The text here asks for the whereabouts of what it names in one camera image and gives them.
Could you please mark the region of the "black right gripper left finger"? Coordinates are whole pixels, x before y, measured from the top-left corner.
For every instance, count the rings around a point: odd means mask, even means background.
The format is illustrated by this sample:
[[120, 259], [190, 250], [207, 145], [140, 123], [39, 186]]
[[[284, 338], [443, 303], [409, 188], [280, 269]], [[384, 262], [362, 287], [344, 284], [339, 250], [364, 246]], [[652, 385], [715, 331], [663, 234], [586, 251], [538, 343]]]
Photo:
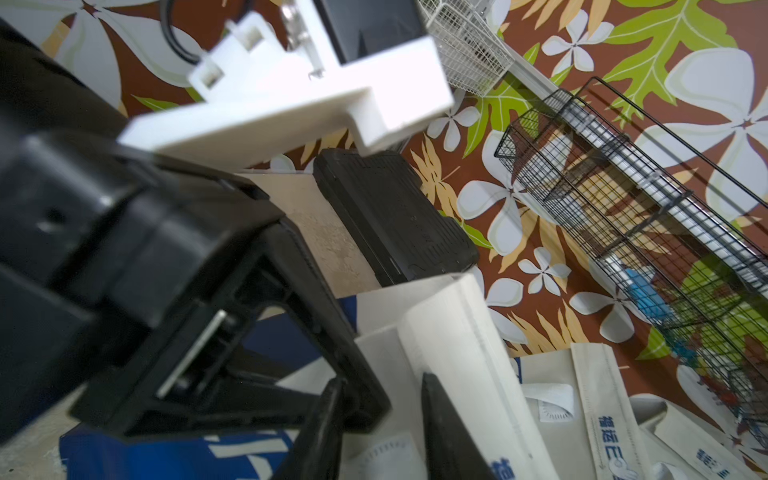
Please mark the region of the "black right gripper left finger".
[[338, 478], [343, 441], [344, 387], [345, 382], [340, 378], [327, 383], [272, 480]]

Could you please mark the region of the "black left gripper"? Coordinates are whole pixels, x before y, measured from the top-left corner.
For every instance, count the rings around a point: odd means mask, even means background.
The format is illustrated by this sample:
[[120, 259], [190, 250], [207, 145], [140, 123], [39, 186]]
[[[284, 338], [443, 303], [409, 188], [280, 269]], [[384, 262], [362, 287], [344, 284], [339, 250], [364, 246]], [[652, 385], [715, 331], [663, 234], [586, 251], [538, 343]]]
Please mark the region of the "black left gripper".
[[285, 311], [341, 383], [341, 426], [371, 431], [390, 410], [299, 229], [256, 185], [88, 133], [75, 156], [117, 180], [112, 210], [71, 285], [125, 320], [118, 357], [71, 414], [124, 440], [299, 427], [315, 394], [281, 387], [268, 360], [239, 363], [269, 308]]

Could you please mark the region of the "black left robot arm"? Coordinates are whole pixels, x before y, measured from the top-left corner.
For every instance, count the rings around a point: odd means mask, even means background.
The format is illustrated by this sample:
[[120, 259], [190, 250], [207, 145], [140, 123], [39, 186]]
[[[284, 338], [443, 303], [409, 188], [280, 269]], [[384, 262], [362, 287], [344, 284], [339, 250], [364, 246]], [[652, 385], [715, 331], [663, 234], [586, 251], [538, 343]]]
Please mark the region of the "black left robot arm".
[[317, 399], [233, 364], [270, 307], [341, 379], [343, 429], [390, 410], [296, 225], [254, 183], [118, 144], [124, 118], [1, 26], [1, 437], [74, 390], [128, 441], [304, 424]]

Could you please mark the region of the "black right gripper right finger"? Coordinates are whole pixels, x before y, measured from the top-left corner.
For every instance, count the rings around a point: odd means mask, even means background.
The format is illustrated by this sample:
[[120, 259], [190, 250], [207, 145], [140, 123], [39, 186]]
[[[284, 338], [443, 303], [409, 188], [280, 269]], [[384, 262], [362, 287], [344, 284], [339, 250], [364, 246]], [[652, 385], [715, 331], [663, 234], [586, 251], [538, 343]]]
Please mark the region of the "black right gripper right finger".
[[429, 479], [494, 479], [447, 392], [424, 373], [421, 405]]

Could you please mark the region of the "narrow takeout bag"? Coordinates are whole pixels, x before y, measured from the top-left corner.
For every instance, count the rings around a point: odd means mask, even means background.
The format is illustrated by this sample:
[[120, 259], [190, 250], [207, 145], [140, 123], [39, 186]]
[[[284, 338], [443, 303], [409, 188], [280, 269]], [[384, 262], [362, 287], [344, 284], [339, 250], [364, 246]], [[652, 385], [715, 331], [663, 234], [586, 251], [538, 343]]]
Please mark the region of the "narrow takeout bag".
[[529, 410], [561, 479], [651, 479], [613, 350], [604, 344], [513, 362]]

